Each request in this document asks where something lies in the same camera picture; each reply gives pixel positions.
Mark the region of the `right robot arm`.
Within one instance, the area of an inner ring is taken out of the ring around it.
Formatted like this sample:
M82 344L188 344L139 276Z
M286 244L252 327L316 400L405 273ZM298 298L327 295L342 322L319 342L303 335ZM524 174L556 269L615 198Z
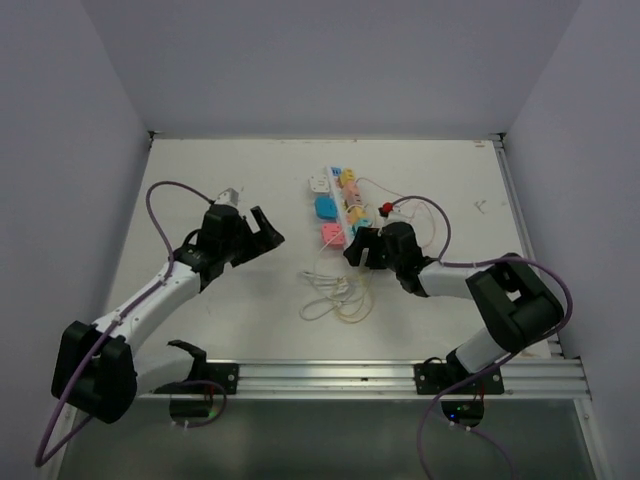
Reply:
M358 229L344 257L353 267L392 271L412 295L474 302L483 327L450 352L442 366L447 384L457 392L470 391L481 373L544 339L568 318L569 308L534 272L536 263L517 254L467 264L437 260L423 254L406 222Z

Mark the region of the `white plug adapter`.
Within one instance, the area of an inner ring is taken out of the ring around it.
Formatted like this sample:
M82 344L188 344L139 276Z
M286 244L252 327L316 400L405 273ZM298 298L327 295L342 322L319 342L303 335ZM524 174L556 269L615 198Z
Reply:
M308 179L308 185L314 195L329 195L331 193L331 182L325 174L312 175Z

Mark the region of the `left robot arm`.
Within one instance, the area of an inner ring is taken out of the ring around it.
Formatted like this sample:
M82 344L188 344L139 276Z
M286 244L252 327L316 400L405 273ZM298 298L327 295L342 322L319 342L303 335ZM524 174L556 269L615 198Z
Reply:
M189 393L207 390L211 376L203 349L171 340L162 359L137 355L150 335L225 267L247 263L284 242L260 207L251 214L256 230L235 207L211 205L201 227L186 236L135 298L90 324L69 325L59 346L52 395L111 424L136 397L158 388L174 384Z

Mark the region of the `white power strip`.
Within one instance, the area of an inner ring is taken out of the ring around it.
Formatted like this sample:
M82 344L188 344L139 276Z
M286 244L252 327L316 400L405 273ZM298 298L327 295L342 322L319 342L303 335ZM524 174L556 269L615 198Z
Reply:
M338 182L338 175L343 169L350 169L350 168L326 166L325 174L328 176L331 182L331 193L329 195L335 201L335 204L338 210L338 218L336 219L336 221L341 225L343 229L343 232L346 237L345 247L347 247L350 245L350 243L354 239L353 233L352 233L352 227L355 225L350 225L347 220L347 212L352 207L347 206L347 203L344 197L342 196L342 192L341 192L342 187L339 185L339 182ZM374 215L368 212L367 210L368 205L365 203L365 201L364 201L363 208L365 209L368 217L370 218L370 224L368 226L372 227L374 224Z

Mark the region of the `pink plug adapter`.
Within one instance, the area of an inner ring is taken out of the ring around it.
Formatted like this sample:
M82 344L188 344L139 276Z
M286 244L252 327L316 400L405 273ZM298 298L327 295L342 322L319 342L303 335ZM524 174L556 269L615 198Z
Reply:
M321 227L322 251L343 250L346 237L339 223L324 223Z

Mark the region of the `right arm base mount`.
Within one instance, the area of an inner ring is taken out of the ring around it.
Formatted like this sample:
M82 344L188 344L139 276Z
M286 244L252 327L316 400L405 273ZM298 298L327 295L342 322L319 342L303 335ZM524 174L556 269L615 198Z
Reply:
M449 365L438 357L430 357L413 364L413 379L418 395L436 395L451 386L465 381L454 391L457 395L501 395L505 393L501 372L485 374L477 380L468 381L469 375L457 364Z

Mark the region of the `blue plug adapter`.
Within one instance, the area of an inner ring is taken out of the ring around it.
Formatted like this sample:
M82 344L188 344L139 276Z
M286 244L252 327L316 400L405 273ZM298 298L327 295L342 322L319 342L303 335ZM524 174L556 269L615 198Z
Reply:
M335 201L329 196L318 196L314 200L316 216L321 220L334 221L338 218Z

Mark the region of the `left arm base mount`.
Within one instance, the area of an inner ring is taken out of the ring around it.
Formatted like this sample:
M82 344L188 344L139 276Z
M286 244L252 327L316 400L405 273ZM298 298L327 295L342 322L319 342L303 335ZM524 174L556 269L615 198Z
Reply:
M228 395L235 395L239 379L239 365L229 362L204 362L192 368L185 380L168 384L156 390L159 394L195 394L211 398L214 386L186 385L187 381L208 380L219 384Z

